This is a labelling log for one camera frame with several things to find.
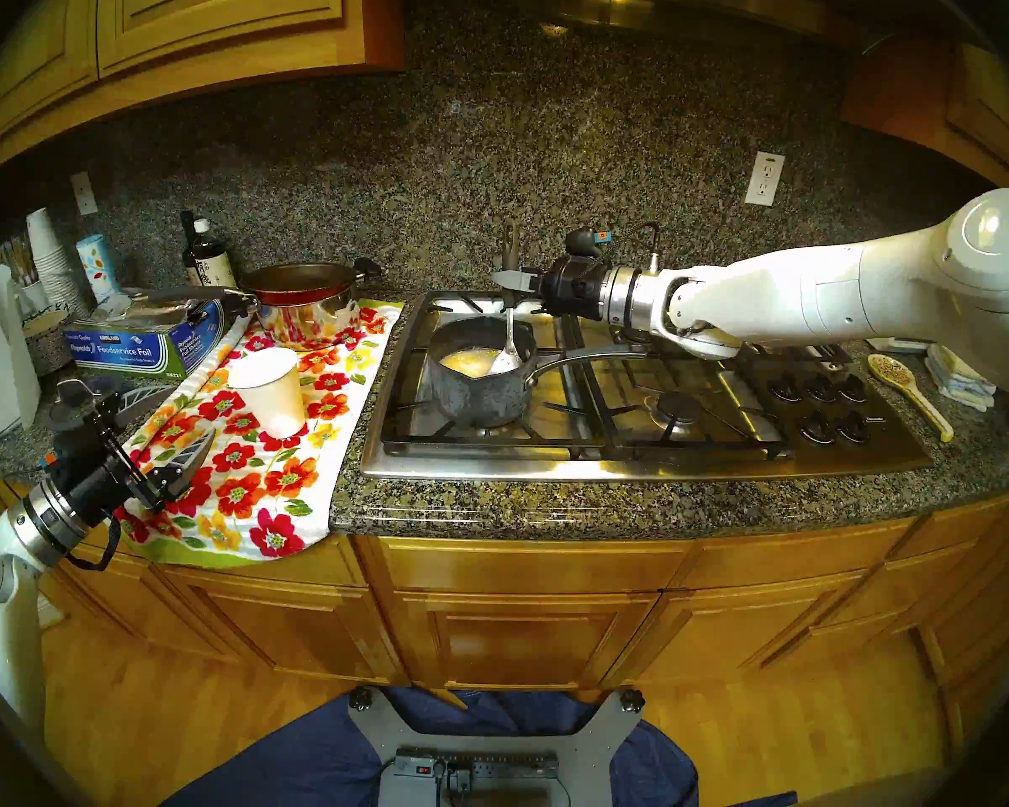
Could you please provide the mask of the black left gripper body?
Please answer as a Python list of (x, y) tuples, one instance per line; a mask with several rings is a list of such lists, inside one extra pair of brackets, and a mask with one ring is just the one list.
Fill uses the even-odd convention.
[(149, 478), (122, 447), (127, 427), (113, 427), (115, 394), (58, 394), (50, 406), (55, 432), (50, 480), (83, 520), (114, 512), (129, 498), (159, 510), (164, 499), (151, 498)]

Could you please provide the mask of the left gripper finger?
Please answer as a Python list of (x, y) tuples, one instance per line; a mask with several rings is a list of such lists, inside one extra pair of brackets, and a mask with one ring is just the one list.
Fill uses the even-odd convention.
[(209, 456), (215, 436), (215, 429), (208, 430), (178, 450), (166, 465), (149, 471), (151, 498), (177, 499), (187, 492)]
[(114, 397), (113, 427), (129, 427), (156, 410), (175, 390), (175, 385), (140, 385), (119, 390)]

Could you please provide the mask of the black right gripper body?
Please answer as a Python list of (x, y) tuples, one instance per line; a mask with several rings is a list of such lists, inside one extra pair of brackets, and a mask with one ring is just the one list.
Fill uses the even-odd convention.
[(580, 255), (563, 255), (540, 275), (542, 309), (554, 317), (605, 319), (603, 294), (612, 266)]

